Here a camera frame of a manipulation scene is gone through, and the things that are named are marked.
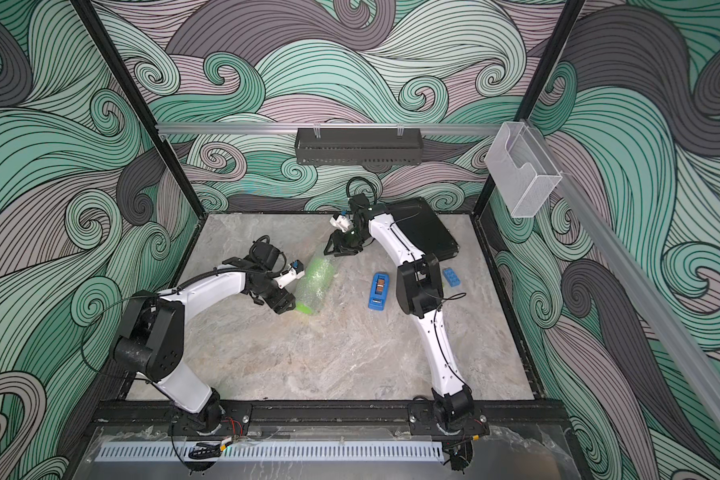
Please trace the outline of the blue tape dispenser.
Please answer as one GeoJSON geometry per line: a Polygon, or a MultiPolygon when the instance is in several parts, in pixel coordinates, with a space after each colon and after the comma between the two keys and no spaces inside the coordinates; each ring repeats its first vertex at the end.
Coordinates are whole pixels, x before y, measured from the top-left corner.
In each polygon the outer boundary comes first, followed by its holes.
{"type": "Polygon", "coordinates": [[[368,301],[370,310],[383,311],[385,309],[389,284],[390,277],[387,273],[377,272],[374,274],[368,301]]]}

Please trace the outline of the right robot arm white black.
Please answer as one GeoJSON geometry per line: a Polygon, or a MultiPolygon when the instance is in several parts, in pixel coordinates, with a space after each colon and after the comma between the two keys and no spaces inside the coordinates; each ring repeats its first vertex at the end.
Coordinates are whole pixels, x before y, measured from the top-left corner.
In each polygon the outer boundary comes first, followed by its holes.
{"type": "Polygon", "coordinates": [[[414,319],[425,347],[434,417],[444,432],[454,434],[474,412],[472,389],[460,373],[445,328],[444,306],[462,296],[445,294],[440,261],[454,258],[458,244],[423,198],[384,203],[362,176],[346,182],[345,196],[348,209],[332,216],[334,231],[323,254],[354,256],[373,240],[391,258],[398,305],[414,319]]]}

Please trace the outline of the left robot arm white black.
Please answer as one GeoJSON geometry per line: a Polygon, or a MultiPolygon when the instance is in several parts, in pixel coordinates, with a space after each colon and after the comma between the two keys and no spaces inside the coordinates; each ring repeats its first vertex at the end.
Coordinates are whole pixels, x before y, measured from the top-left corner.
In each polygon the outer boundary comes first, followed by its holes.
{"type": "Polygon", "coordinates": [[[220,394],[183,360],[189,320],[236,295],[276,314],[292,311],[296,298],[287,286],[303,278],[305,264],[286,255],[264,235],[244,257],[231,257],[213,269],[160,292],[146,290],[103,309],[124,310],[109,357],[170,400],[200,435],[218,430],[225,416],[220,394]]]}

